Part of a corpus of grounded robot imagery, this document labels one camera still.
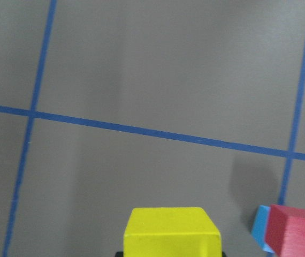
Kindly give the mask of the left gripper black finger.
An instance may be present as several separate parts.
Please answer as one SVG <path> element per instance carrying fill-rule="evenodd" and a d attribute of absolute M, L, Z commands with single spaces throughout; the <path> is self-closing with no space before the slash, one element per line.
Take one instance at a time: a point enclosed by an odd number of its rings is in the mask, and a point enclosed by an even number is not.
<path fill-rule="evenodd" d="M 120 252 L 116 252 L 115 257 L 123 257 L 124 256 L 124 252 L 120 251 Z"/>

